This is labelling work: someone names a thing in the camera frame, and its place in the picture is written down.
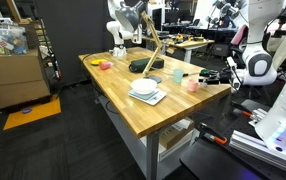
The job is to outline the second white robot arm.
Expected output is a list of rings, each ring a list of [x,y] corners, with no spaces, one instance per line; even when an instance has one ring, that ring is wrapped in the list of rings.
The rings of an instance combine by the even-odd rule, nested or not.
[[[113,56],[125,56],[127,54],[125,40],[131,40],[134,44],[142,43],[142,25],[134,31],[126,30],[117,20],[115,11],[121,7],[124,0],[107,0],[108,10],[112,21],[106,23],[107,30],[112,34],[114,40],[114,48],[111,50]]]

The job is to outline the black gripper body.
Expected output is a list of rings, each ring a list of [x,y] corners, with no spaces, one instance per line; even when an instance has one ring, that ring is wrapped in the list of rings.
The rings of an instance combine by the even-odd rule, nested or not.
[[[216,76],[203,77],[199,75],[199,83],[201,85],[219,85],[229,84],[231,79],[230,73],[218,72]]]

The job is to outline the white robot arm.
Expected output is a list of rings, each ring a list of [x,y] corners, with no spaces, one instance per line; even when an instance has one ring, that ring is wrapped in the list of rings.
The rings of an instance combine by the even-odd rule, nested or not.
[[[269,25],[283,13],[284,0],[237,0],[247,5],[247,42],[241,52],[244,68],[237,69],[232,57],[227,58],[232,75],[232,87],[238,90],[241,85],[264,86],[277,78],[277,69],[286,58],[286,47],[271,56],[264,44]]]

